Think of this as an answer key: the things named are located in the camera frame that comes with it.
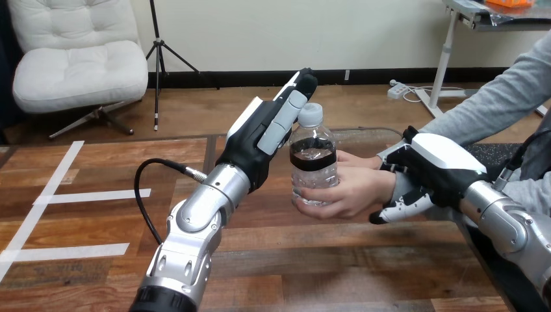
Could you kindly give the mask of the person's hand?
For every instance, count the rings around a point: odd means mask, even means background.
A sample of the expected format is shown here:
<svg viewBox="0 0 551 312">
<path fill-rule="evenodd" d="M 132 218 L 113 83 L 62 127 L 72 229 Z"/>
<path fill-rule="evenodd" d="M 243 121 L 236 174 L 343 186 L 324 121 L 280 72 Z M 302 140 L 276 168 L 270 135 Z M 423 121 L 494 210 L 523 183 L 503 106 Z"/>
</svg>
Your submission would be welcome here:
<svg viewBox="0 0 551 312">
<path fill-rule="evenodd" d="M 295 188 L 292 199 L 297 210 L 319 220 L 349 219 L 367 211 L 373 213 L 392 199 L 396 174 L 380 170 L 380 157 L 362 158 L 337 151 L 339 184 L 331 188 Z"/>
</svg>

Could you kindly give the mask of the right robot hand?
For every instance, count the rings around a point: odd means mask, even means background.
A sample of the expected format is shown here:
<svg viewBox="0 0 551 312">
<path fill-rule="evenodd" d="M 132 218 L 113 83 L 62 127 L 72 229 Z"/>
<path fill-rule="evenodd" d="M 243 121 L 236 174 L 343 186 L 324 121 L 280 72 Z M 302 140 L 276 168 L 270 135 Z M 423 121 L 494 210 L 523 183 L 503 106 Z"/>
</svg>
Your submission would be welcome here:
<svg viewBox="0 0 551 312">
<path fill-rule="evenodd" d="M 377 225 L 420 215 L 438 203 L 458 207 L 473 183 L 490 180 L 486 167 L 453 140 L 411 126 L 385 152 L 381 169 L 408 175 L 416 187 L 372 213 L 370 222 Z"/>
</svg>

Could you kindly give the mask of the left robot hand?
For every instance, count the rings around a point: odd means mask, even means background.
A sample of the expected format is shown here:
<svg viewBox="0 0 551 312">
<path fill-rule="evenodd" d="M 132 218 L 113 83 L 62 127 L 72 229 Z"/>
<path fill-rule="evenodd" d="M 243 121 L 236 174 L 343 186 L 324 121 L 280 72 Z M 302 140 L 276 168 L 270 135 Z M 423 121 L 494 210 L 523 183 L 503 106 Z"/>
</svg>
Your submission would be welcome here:
<svg viewBox="0 0 551 312">
<path fill-rule="evenodd" d="M 253 98 L 228 130 L 217 164 L 233 164 L 257 190 L 267 179 L 269 164 L 289 139 L 298 115 L 313 96 L 318 80 L 311 68 L 297 71 L 270 101 Z"/>
</svg>

